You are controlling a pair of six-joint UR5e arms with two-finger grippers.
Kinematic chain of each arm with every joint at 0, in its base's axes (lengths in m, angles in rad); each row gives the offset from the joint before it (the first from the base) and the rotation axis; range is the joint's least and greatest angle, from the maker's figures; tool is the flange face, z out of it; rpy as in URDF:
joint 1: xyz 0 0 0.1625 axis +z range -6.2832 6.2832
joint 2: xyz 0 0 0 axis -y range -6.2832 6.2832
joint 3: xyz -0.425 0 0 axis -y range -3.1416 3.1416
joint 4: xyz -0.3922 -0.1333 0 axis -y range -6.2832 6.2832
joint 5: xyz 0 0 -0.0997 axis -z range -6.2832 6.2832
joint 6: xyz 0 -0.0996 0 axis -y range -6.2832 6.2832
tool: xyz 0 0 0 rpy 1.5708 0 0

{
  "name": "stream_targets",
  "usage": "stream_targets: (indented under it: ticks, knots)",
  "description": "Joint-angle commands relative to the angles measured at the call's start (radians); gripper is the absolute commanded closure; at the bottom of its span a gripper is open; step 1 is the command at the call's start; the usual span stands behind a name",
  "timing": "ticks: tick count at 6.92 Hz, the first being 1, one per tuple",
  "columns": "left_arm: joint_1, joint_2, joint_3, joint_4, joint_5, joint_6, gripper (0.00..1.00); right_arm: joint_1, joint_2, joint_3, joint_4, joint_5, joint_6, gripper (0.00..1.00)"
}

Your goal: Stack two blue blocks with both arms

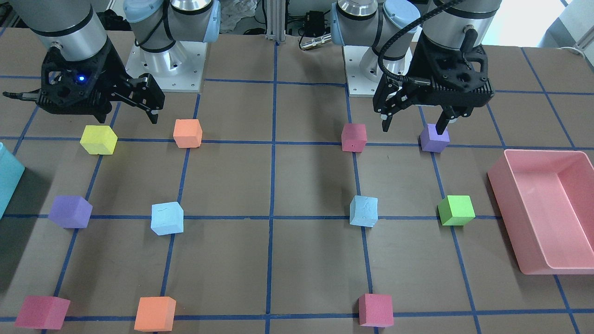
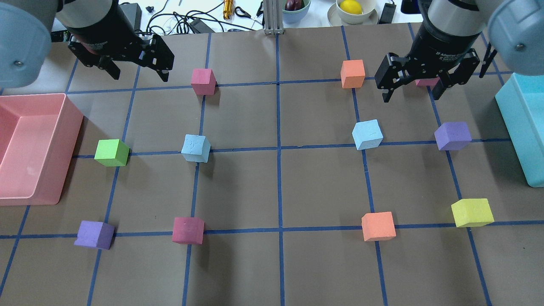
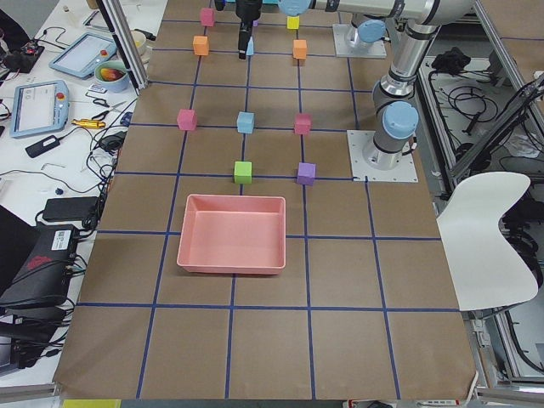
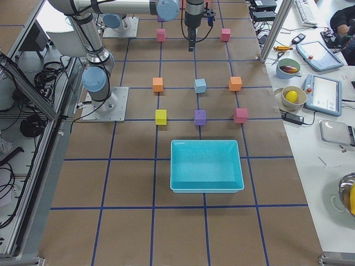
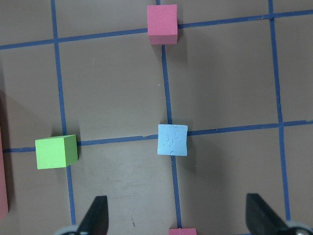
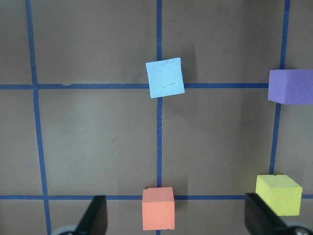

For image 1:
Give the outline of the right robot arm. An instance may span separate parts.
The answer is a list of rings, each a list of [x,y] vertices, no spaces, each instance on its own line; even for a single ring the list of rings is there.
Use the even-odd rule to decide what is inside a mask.
[[[157,123],[165,94],[155,74],[178,74],[187,67],[183,42],[215,42],[220,32],[218,0],[126,0],[126,21],[145,70],[133,77],[107,36],[98,13],[86,0],[12,0],[47,53],[42,84],[30,92],[4,92],[31,101],[54,115],[93,116],[104,123],[112,102],[146,112]]]

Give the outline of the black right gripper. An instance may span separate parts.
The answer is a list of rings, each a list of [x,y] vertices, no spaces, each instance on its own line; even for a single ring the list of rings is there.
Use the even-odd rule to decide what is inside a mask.
[[[146,112],[157,124],[165,93],[154,76],[127,74],[110,39],[94,56],[67,61],[63,48],[53,43],[42,63],[42,86],[36,103],[55,115],[94,116],[106,123],[112,101],[123,101]]]

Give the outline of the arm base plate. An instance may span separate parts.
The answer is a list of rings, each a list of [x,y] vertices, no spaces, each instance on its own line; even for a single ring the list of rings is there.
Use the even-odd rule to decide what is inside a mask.
[[[350,97],[373,97],[383,72],[371,46],[343,46]]]
[[[178,41],[167,51],[152,53],[133,46],[125,68],[132,77],[150,73],[163,92],[199,93],[208,47]]]

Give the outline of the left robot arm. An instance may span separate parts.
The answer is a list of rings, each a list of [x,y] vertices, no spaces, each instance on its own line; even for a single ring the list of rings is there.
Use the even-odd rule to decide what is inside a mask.
[[[421,13],[407,0],[339,0],[331,7],[336,45],[367,46],[380,80],[374,112],[388,131],[397,112],[413,104],[440,106],[441,135],[494,96],[482,40],[499,0],[429,0]]]

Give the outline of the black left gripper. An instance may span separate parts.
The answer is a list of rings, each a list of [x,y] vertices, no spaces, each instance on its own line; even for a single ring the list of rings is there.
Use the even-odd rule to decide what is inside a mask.
[[[388,132],[393,114],[412,104],[441,106],[435,125],[443,135],[458,114],[486,105],[494,95],[488,78],[488,58],[478,34],[465,33],[458,49],[435,44],[422,34],[414,49],[407,74],[383,75],[374,95],[374,111],[380,113],[382,131]]]

